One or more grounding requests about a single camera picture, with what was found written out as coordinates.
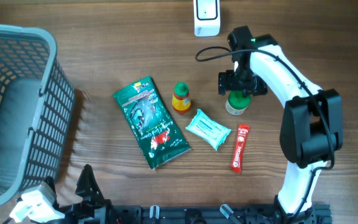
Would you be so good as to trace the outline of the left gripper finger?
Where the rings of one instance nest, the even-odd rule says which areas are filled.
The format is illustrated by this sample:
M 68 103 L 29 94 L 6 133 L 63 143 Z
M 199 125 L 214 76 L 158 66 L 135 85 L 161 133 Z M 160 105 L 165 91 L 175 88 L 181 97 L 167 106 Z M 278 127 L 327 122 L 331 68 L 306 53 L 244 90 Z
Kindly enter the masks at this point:
M 80 196 L 83 201 L 104 201 L 104 197 L 95 179 L 93 169 L 89 164 L 86 164 L 81 171 L 80 177 L 76 184 L 75 194 Z
M 44 179 L 44 182 L 48 186 L 48 190 L 51 193 L 56 194 L 54 178 L 51 176 L 48 176 Z

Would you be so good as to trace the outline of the teal wet wipes pack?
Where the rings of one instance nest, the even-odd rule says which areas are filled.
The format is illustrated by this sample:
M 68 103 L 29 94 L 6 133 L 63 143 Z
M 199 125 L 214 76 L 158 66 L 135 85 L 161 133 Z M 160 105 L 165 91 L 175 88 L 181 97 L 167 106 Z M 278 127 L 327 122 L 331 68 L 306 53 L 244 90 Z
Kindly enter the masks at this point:
M 196 110 L 196 115 L 185 129 L 204 139 L 215 151 L 231 133 L 231 129 L 213 121 L 201 109 Z

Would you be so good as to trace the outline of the red Nescafe coffee sachet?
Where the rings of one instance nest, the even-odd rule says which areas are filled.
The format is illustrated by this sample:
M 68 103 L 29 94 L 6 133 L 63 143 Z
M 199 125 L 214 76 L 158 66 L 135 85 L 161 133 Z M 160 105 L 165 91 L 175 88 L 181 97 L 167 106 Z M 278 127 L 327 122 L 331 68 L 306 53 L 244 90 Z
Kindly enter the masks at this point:
M 242 171 L 242 155 L 246 146 L 249 130 L 250 126 L 246 124 L 240 124 L 237 129 L 236 145 L 231 162 L 231 169 L 239 174 Z

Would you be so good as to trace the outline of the green lid jar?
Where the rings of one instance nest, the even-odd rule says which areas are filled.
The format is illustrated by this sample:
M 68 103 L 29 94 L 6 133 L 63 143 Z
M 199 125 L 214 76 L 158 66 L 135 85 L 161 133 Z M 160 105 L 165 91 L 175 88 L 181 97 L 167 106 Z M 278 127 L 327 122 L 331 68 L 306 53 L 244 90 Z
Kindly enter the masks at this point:
M 231 91 L 226 103 L 226 111 L 234 116 L 243 114 L 250 105 L 252 97 L 250 95 L 243 96 L 241 91 Z

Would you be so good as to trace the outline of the red sauce bottle green cap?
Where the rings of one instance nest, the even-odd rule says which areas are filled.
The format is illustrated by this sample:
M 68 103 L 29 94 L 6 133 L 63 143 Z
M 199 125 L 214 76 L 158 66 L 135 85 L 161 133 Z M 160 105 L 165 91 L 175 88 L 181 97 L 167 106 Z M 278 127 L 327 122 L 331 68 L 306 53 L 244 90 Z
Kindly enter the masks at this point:
M 180 114 L 185 114 L 190 110 L 191 100 L 188 85 L 184 82 L 178 82 L 172 96 L 173 109 Z

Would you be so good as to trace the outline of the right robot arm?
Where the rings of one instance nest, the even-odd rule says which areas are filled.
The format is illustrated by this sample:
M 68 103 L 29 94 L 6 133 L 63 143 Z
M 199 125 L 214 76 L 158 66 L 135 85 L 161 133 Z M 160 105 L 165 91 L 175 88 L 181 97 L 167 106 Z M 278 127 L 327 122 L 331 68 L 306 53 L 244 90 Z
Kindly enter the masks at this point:
M 343 144 L 341 97 L 302 75 L 269 34 L 255 37 L 242 26 L 227 41 L 234 69 L 219 73 L 218 92 L 247 97 L 272 90 L 278 98 L 284 109 L 279 141 L 288 165 L 277 208 L 282 222 L 311 218 L 318 176 L 334 167 L 334 153 Z

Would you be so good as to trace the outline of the green snack packet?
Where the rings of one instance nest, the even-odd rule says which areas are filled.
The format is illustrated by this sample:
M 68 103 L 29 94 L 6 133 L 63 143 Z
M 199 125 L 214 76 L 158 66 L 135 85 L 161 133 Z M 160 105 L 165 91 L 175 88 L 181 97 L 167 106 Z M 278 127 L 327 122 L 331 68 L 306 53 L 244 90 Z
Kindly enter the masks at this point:
M 125 86 L 113 97 L 151 169 L 191 149 L 167 110 L 152 77 L 147 76 Z

